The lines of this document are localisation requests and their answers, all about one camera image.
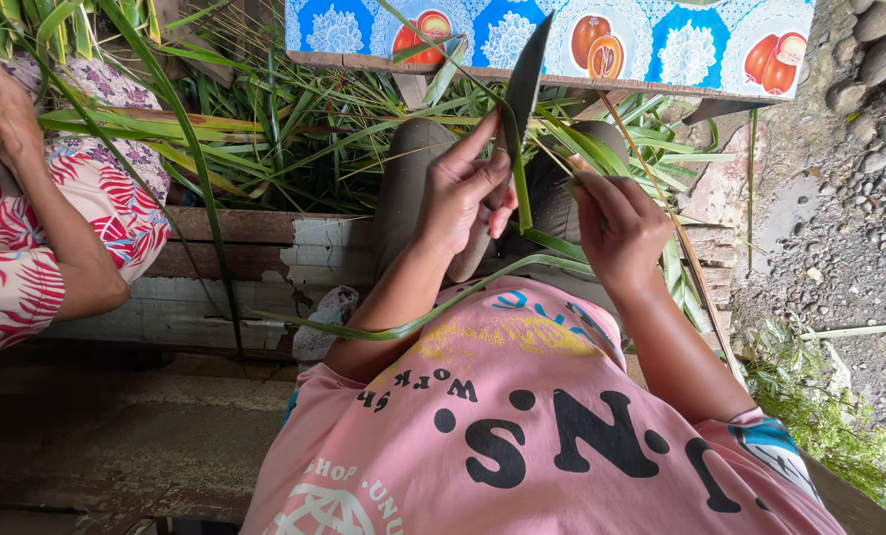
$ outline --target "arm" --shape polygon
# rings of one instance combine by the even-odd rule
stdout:
[[[673,239],[670,218],[633,180],[576,176],[581,246],[634,339],[651,393],[692,424],[757,407],[664,286],[656,265]]]
[[[486,116],[473,132],[437,158],[426,172],[420,218],[410,244],[396,257],[347,326],[380,331],[411,322],[432,310],[453,256],[466,248],[479,203],[511,174],[508,154],[497,151],[489,162],[474,160],[499,125]],[[518,206],[508,190],[503,205],[489,217],[493,237],[506,228]],[[400,358],[419,333],[388,342],[337,339],[324,358],[337,374],[369,383]]]
[[[126,285],[92,225],[56,187],[44,159],[44,135],[30,97],[0,67],[0,160],[20,183],[44,227],[63,277],[65,297],[56,320],[116,309],[129,299]]]

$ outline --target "pink t-shirt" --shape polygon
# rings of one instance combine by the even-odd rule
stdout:
[[[301,374],[241,533],[842,533],[780,422],[691,427],[605,338],[604,310],[503,277],[370,384]]]

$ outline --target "hand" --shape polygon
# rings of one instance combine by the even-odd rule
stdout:
[[[575,177],[581,248],[615,305],[663,288],[656,265],[674,231],[670,217],[630,178]]]
[[[493,111],[472,133],[429,165],[415,240],[452,255],[466,248],[469,229],[479,210],[488,212],[480,206],[483,199],[512,176],[511,161],[503,150],[496,150],[491,160],[476,160],[497,128],[499,114]],[[518,206],[515,188],[510,186],[502,205],[488,214],[493,238],[506,229],[509,215]]]
[[[44,164],[44,133],[23,86],[0,66],[0,161],[21,179],[18,164]]]

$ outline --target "person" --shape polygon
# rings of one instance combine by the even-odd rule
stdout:
[[[425,119],[395,133],[402,156],[386,164],[374,218],[385,271],[348,326],[395,327],[469,287],[438,290],[480,201],[510,174],[505,152],[476,159],[498,123],[455,143]],[[613,127],[578,128],[626,160]],[[664,286],[668,216],[624,177],[577,173],[573,203],[547,161],[527,167],[533,221],[579,241],[597,280],[503,276],[412,336],[338,339],[298,377],[243,535],[842,532],[787,431]],[[418,209],[405,202],[420,196]],[[488,214],[490,264],[527,254],[502,236],[516,204],[508,192]],[[592,300],[620,315],[649,391],[625,374],[619,320]]]
[[[69,58],[72,87],[100,104],[160,109],[154,96],[101,61]],[[46,328],[113,310],[156,259],[169,223],[151,195],[101,141],[51,132],[31,99],[37,63],[0,64],[0,160],[23,194],[0,192],[0,349]],[[169,175],[144,144],[114,140],[162,202]]]

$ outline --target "table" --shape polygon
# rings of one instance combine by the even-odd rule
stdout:
[[[464,32],[463,64],[485,80],[508,79],[528,36],[555,10],[545,84],[753,102],[793,98],[815,6],[813,0],[390,3],[430,36]],[[285,24],[286,50],[298,64],[413,74],[436,69],[425,62],[391,64],[393,51],[414,44],[413,36],[376,0],[285,0]],[[449,50],[455,45],[447,42]]]

